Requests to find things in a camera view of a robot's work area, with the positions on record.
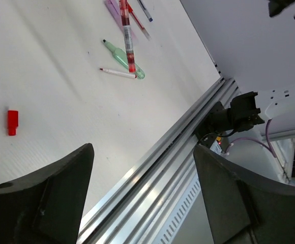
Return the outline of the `blue grip gel pen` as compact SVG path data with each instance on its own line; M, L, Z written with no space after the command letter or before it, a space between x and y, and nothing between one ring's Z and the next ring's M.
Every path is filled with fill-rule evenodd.
M143 12L145 13L147 19L149 20L149 22L152 22L153 18L150 15L149 11L147 10L147 8L146 8L145 4L143 3L143 1L142 0L137 0L137 1L138 1L139 5L141 6Z

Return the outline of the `red grip gel pen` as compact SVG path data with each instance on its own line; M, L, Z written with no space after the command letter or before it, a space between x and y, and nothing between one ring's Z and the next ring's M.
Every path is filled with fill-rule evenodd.
M139 18L137 17L137 15L134 13L132 7L130 6L129 3L127 3L128 5L128 11L129 14L132 16L132 18L134 19L134 21L136 22L136 24L139 26L140 30L142 31L142 33L145 35L145 37L150 40L151 36L148 33L148 31L146 30L146 28L143 26L143 24L141 23L141 21L139 20Z

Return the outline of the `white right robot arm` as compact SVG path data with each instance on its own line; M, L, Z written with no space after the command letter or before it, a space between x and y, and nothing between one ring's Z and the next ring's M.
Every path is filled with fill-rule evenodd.
M295 136L295 5L271 18L267 1L200 1L201 37L222 74L258 92L270 135Z

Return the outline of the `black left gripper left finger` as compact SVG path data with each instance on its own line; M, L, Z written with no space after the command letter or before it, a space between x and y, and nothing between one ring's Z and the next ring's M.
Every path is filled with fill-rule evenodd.
M76 243L93 162L87 143L0 184L0 243Z

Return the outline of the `thin white red marker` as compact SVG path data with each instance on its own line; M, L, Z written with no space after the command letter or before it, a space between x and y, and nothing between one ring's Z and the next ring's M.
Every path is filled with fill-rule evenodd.
M121 77L130 78L130 79L136 79L137 78L137 75L132 74L132 73L120 72L120 71L111 70L111 69L105 69L105 68L100 68L99 70L104 72L104 73L115 75L115 76L121 76Z

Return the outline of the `red marker cap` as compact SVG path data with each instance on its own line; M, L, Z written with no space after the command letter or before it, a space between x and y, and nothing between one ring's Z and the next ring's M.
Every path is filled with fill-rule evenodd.
M18 128L18 111L8 110L7 130L9 136L15 136Z

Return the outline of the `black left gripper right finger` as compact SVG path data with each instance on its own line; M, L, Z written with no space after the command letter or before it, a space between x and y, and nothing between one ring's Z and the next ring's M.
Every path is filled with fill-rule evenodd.
M193 152L214 243L295 243L295 187L203 145Z

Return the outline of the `red ink clear pen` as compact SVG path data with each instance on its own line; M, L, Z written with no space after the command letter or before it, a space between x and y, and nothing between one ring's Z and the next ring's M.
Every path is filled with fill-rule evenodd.
M127 1L119 0L119 8L120 8L120 14L121 14L121 20L122 20L123 33L124 33L128 69L130 73L135 73L136 66L135 66L135 60L134 60L134 49L133 49L132 33L131 33Z

